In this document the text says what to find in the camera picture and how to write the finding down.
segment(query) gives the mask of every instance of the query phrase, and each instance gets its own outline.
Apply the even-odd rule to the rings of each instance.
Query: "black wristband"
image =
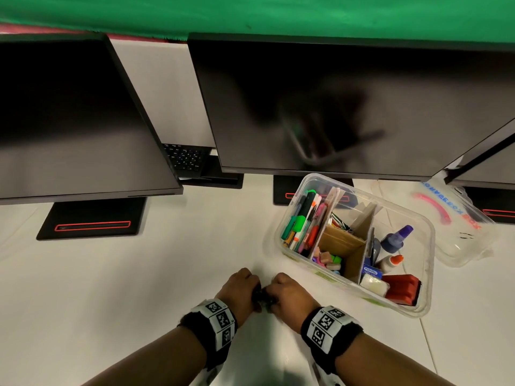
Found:
[[[186,314],[179,326],[188,328],[205,349],[205,367],[211,370],[227,359],[231,341],[238,330],[233,312],[220,299],[208,299]]]
[[[363,328],[357,321],[333,306],[318,307],[306,317],[300,335],[311,355],[326,373],[335,374],[335,360],[352,344]]]

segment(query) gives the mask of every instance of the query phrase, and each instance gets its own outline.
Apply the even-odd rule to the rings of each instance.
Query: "clear plastic container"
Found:
[[[496,223],[442,179],[423,183],[379,180],[372,192],[433,222],[436,258],[447,266],[464,266],[490,255],[488,250],[498,238]],[[396,217],[390,220],[394,225],[399,224]]]
[[[345,194],[340,199],[344,203],[336,205],[333,211],[346,223],[352,222],[370,203],[377,203],[377,213],[372,221],[372,226],[375,230],[375,237],[377,239],[382,240],[388,233],[395,233],[405,225],[411,225],[414,228],[411,235],[405,239],[404,246],[400,251],[404,256],[404,261],[400,266],[396,267],[391,274],[411,274],[421,281],[422,285],[415,306],[396,304],[389,299],[383,298],[363,288],[357,283],[344,278],[343,276],[332,273],[323,266],[313,262],[311,258],[303,257],[299,253],[282,245],[283,240],[281,239],[281,235],[295,212],[295,206],[301,195],[311,189],[316,190],[318,194],[327,195],[332,187],[338,187],[345,191]],[[424,316],[431,307],[435,228],[426,217],[375,195],[368,194],[357,188],[340,183],[317,173],[307,175],[290,201],[286,214],[274,234],[274,243],[285,256],[297,262],[300,266],[311,270],[322,279],[325,279],[358,297],[364,298],[373,304],[393,309],[405,316],[413,318]],[[379,259],[386,255],[388,254],[382,250],[379,255]]]

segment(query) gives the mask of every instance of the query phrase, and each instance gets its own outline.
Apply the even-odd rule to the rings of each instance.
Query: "black monitor screen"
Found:
[[[515,117],[514,53],[406,46],[189,40],[224,170],[422,180]]]
[[[0,204],[182,193],[106,37],[5,40]]]

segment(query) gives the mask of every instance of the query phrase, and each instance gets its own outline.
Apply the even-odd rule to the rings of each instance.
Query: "green backdrop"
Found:
[[[185,39],[189,32],[515,42],[515,0],[0,0],[0,21]]]

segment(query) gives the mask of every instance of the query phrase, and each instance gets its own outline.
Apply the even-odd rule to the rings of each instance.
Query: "hand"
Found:
[[[234,313],[238,328],[242,327],[253,311],[261,313],[261,306],[253,304],[250,299],[252,291],[259,282],[257,275],[252,275],[248,268],[242,268],[231,275],[222,290],[215,296]]]
[[[279,300],[270,307],[272,313],[299,334],[306,317],[320,307],[303,286],[282,272],[278,273],[264,290]]]

